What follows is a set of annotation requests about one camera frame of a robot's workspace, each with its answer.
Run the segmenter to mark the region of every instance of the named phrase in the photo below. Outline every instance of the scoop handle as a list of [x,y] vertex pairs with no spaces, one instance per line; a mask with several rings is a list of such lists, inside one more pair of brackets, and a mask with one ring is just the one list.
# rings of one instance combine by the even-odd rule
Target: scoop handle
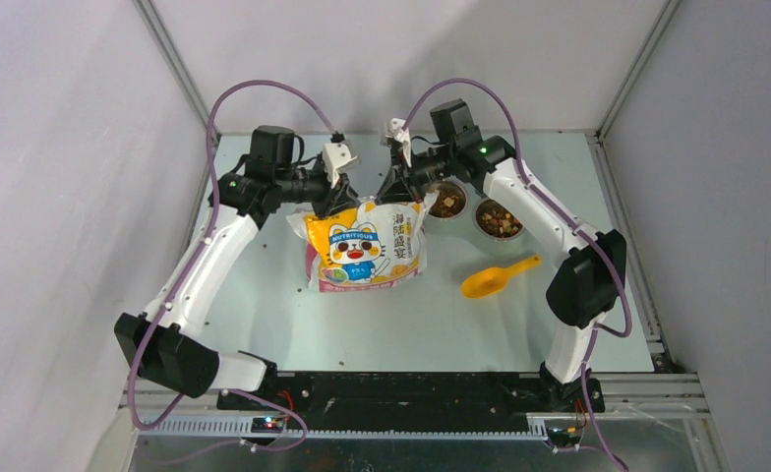
[[540,258],[539,256],[533,256],[525,260],[519,261],[514,265],[511,265],[506,269],[506,271],[509,276],[514,276],[518,273],[522,273],[526,271],[529,268],[538,266],[541,263],[542,263],[542,258]]

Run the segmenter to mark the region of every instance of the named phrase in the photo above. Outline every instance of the perforated metal strip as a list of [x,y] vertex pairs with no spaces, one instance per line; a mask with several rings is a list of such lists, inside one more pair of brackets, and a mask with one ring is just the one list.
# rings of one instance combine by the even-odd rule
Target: perforated metal strip
[[[143,421],[154,420],[154,415],[143,415]],[[252,416],[187,416],[172,415],[158,427],[150,431],[143,431],[143,436],[189,436],[189,437],[218,437],[218,438],[273,438],[276,434],[253,433],[251,426]],[[284,435],[296,438],[302,434],[301,430],[289,429]],[[332,431],[314,430],[308,435],[312,439],[330,440],[493,440],[493,441],[543,441],[547,437],[544,420],[530,420],[530,431],[519,432],[473,432],[473,433],[416,433],[399,431]]]

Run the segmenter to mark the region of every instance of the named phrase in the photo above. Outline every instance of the bag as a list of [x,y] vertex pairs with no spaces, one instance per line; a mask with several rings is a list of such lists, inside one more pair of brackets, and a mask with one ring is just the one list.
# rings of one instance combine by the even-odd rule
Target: bag
[[320,292],[387,288],[426,267],[423,220],[437,199],[420,204],[362,202],[325,219],[297,211],[287,220],[309,243],[305,252],[308,287]]

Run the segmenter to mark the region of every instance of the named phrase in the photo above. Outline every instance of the scoop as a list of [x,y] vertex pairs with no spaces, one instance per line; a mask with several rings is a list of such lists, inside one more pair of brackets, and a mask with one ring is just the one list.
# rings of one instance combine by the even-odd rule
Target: scoop
[[539,256],[533,256],[511,265],[510,267],[490,267],[473,273],[461,284],[461,294],[466,298],[481,298],[504,290],[507,281],[529,268],[542,262]]

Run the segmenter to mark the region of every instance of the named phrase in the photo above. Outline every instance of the wall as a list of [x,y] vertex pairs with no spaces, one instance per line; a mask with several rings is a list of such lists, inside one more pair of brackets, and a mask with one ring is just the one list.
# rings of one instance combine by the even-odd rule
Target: wall
[[0,2],[0,470],[83,470],[179,256],[201,126],[132,2]]
[[[275,79],[308,93],[337,127],[372,131],[406,116],[431,85],[463,76],[500,94],[519,128],[567,130],[599,126],[664,0],[156,4],[209,105],[238,82]],[[468,86],[441,90],[429,106],[458,96],[483,128],[507,129]],[[281,91],[239,92],[217,122],[223,132],[324,131]],[[414,128],[431,129],[427,113]]]
[[771,470],[771,2],[684,2],[607,151],[672,351]]

